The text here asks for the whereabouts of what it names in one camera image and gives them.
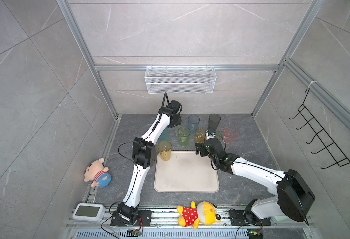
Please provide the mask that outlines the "tall green plastic cup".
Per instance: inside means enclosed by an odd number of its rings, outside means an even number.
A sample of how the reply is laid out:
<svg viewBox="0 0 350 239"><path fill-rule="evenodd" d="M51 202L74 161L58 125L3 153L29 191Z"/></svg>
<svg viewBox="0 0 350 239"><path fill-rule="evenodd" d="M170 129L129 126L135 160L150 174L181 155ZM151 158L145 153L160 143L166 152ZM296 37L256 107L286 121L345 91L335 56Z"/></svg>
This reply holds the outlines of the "tall green plastic cup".
<svg viewBox="0 0 350 239"><path fill-rule="evenodd" d="M188 146L189 143L189 137L190 137L190 129L188 127L180 127L177 131L179 144L182 147Z"/></svg>

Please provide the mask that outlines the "beige plastic tray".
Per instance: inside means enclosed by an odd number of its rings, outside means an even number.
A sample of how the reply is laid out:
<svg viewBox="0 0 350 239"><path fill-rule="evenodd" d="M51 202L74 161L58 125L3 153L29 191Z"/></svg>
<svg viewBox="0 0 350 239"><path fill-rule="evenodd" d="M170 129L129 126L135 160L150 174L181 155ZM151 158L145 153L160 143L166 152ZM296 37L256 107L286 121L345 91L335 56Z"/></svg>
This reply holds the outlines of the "beige plastic tray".
<svg viewBox="0 0 350 239"><path fill-rule="evenodd" d="M154 189L158 192L216 193L218 173L208 157L194 151L172 151L170 160L158 155Z"/></svg>

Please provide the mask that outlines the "tall amber plastic cup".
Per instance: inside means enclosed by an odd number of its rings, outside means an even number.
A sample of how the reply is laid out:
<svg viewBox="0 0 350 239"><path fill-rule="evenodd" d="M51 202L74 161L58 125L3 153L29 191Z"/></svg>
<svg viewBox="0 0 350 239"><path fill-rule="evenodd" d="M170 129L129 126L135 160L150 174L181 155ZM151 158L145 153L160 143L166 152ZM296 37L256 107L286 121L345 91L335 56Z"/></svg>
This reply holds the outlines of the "tall amber plastic cup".
<svg viewBox="0 0 350 239"><path fill-rule="evenodd" d="M169 161L171 158L172 144L168 140L163 140L158 144L158 150L163 161Z"/></svg>

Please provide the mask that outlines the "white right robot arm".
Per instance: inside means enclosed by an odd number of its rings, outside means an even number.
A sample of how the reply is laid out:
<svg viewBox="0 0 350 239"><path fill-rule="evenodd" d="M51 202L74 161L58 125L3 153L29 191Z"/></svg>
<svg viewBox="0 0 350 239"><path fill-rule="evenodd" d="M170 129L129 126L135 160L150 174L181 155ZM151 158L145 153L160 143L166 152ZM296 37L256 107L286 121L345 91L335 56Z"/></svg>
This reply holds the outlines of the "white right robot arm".
<svg viewBox="0 0 350 239"><path fill-rule="evenodd" d="M271 198L253 199L246 206L243 212L246 223L255 225L263 219L278 216L307 222L315 195L297 171L266 168L227 153L221 142L213 137L204 143L196 143L196 154L209 157L213 169L250 179L265 186L268 193L272 194Z"/></svg>

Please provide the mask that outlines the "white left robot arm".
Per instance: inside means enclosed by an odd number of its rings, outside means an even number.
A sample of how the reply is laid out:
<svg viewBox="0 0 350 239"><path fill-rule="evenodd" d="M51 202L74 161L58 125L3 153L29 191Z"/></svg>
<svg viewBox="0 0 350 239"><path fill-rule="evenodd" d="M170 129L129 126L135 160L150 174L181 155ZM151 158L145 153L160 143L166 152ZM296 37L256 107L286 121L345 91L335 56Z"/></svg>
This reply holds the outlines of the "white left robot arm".
<svg viewBox="0 0 350 239"><path fill-rule="evenodd" d="M165 128L172 128L182 123L180 113L182 105L176 100L169 100L164 93L161 108L155 122L141 137L135 137L132 161L134 163L132 179L123 201L117 207L118 215L126 224L133 225L138 219L141 191L151 166L156 163L158 153L156 144Z"/></svg>

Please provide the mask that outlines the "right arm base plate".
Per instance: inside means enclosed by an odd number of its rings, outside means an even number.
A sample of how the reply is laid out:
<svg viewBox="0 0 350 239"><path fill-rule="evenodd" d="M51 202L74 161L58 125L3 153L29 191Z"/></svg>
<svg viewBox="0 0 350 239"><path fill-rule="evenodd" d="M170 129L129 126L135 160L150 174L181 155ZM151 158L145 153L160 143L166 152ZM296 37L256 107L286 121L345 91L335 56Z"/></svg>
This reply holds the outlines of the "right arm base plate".
<svg viewBox="0 0 350 239"><path fill-rule="evenodd" d="M228 214L229 214L229 218L232 226L244 226L244 225L270 226L271 225L270 219L268 218L259 219L251 211L229 209Z"/></svg>

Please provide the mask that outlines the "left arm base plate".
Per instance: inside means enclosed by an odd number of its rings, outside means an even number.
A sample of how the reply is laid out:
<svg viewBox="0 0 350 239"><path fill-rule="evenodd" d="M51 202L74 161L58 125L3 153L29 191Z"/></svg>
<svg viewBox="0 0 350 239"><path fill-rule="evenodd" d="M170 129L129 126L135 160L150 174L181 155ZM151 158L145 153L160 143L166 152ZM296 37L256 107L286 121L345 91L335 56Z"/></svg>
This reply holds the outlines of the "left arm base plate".
<svg viewBox="0 0 350 239"><path fill-rule="evenodd" d="M119 227L148 227L151 225L152 211L138 210L133 212L130 218L123 216L118 211L114 211L111 216L110 226Z"/></svg>

